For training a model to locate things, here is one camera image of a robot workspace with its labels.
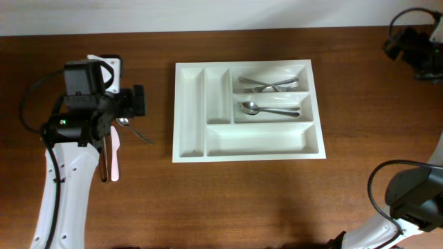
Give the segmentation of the steel serving tongs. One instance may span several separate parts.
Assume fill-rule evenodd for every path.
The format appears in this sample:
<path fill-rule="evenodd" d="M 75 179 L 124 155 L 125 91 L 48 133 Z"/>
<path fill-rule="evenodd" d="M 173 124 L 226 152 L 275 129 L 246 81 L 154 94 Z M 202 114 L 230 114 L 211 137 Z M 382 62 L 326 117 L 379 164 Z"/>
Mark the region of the steel serving tongs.
<path fill-rule="evenodd" d="M 108 183 L 109 174 L 108 174 L 108 158 L 107 158 L 107 139 L 102 139 L 102 146 L 100 150 L 100 160 L 99 160 L 99 172 L 100 172 L 100 180 L 102 183 Z"/>

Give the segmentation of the small steel teaspoon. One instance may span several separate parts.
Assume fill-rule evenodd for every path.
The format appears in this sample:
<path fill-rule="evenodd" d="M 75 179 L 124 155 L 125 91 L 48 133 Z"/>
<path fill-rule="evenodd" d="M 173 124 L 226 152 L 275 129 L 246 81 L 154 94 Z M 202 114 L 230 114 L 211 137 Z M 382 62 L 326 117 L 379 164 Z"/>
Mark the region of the small steel teaspoon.
<path fill-rule="evenodd" d="M 116 119 L 117 123 L 122 126 L 122 127 L 127 127 L 128 129 L 130 129 L 134 134 L 136 134 L 139 138 L 141 138 L 142 140 L 144 140 L 145 142 L 147 142 L 150 145 L 153 145 L 153 142 L 146 138 L 144 135 L 142 135 L 140 132 L 138 132 L 137 130 L 135 130 L 135 128 L 133 128 L 133 126 L 131 126 L 131 122 L 129 118 L 117 118 Z"/>

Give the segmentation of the pink plastic knife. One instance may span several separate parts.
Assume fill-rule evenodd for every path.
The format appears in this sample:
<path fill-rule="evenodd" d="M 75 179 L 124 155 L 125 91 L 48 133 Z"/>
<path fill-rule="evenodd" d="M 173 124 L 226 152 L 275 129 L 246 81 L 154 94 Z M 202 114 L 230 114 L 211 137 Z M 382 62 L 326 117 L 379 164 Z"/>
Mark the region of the pink plastic knife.
<path fill-rule="evenodd" d="M 111 180 L 116 182 L 120 178 L 118 164 L 118 150 L 120 148 L 120 138 L 114 126 L 111 126 Z"/>

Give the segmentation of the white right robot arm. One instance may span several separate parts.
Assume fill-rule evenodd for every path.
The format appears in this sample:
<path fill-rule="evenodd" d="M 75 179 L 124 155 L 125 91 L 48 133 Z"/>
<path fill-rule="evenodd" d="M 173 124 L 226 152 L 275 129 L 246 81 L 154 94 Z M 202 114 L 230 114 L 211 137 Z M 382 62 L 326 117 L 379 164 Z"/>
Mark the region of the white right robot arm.
<path fill-rule="evenodd" d="M 411 27 L 390 35 L 383 45 L 391 59 L 400 57 L 415 71 L 418 80 L 442 82 L 442 29 L 431 34 Z M 376 174 L 390 165 L 410 168 L 396 174 L 389 182 L 379 207 L 372 184 Z M 442 227 L 442 143 L 426 163 L 412 160 L 389 160 L 378 165 L 368 179 L 367 192 L 376 215 L 359 228 L 343 231 L 326 248 L 396 248 L 404 239 Z"/>

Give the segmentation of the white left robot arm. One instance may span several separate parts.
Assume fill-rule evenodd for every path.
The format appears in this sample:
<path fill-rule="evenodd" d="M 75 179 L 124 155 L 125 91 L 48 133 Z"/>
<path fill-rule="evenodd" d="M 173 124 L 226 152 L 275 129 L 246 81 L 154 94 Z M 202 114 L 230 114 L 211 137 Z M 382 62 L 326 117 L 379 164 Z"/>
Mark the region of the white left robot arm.
<path fill-rule="evenodd" d="M 94 172 L 103 183 L 120 178 L 113 123 L 145 115 L 143 86 L 122 89 L 122 72 L 118 55 L 88 55 L 60 70 L 66 91 L 39 129 L 46 178 L 31 248 L 83 248 Z"/>

